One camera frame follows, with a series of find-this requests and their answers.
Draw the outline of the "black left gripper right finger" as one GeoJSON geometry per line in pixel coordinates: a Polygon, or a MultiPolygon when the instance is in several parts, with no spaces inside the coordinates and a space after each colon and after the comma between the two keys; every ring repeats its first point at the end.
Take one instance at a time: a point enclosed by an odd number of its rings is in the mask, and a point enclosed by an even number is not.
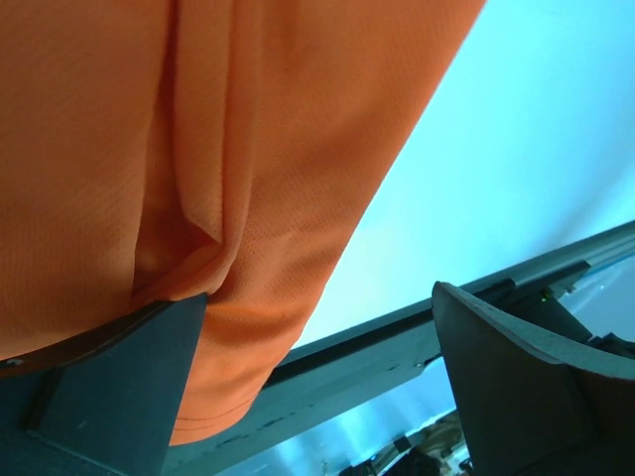
{"type": "Polygon", "coordinates": [[[432,311],[474,474],[633,474],[633,359],[448,283],[432,311]]]}

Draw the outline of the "orange t-shirt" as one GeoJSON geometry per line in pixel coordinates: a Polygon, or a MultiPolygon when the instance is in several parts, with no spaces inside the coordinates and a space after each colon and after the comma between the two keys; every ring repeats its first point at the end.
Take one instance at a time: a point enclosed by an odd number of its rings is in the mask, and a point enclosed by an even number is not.
{"type": "Polygon", "coordinates": [[[3,373],[204,294],[171,442],[240,421],[482,7],[3,2],[3,373]]]}

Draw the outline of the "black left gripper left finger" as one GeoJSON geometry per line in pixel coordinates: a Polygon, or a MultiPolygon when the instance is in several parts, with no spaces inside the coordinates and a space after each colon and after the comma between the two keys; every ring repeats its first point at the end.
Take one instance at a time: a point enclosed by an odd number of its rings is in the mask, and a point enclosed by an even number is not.
{"type": "Polygon", "coordinates": [[[160,474],[206,302],[154,302],[3,359],[2,474],[160,474]]]}

